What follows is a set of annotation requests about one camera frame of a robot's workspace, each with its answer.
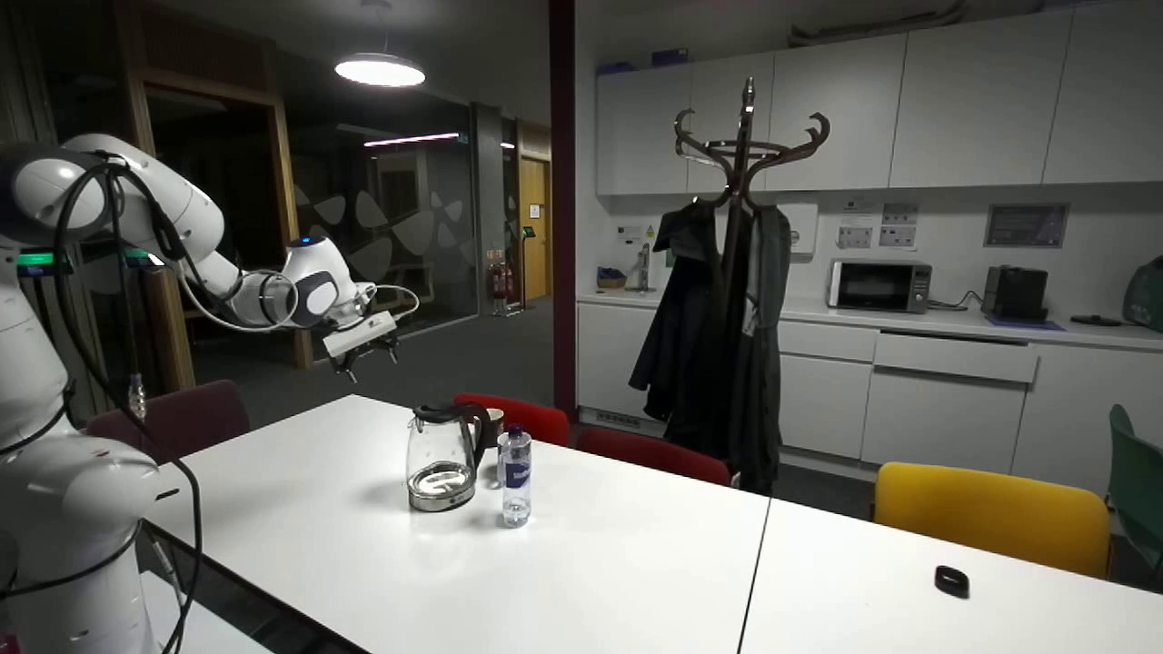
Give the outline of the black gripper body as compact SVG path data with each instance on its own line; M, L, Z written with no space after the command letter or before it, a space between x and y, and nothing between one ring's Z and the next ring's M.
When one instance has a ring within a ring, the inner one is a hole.
M354 377L354 364L365 359L365 355L385 355L387 364L398 364L397 343L393 343L393 337L377 337L377 343L370 343L370 345L358 345L358 348L336 355L336 371L341 371L343 377Z

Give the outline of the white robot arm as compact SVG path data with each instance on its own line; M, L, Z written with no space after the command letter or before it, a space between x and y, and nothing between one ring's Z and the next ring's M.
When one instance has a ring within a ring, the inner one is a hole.
M171 266L200 313L228 331L316 331L333 366L397 343L397 317L373 307L377 289L352 276L325 234L290 239L280 269L242 269L222 255L222 206L116 136L3 147L0 192L10 239L105 228Z

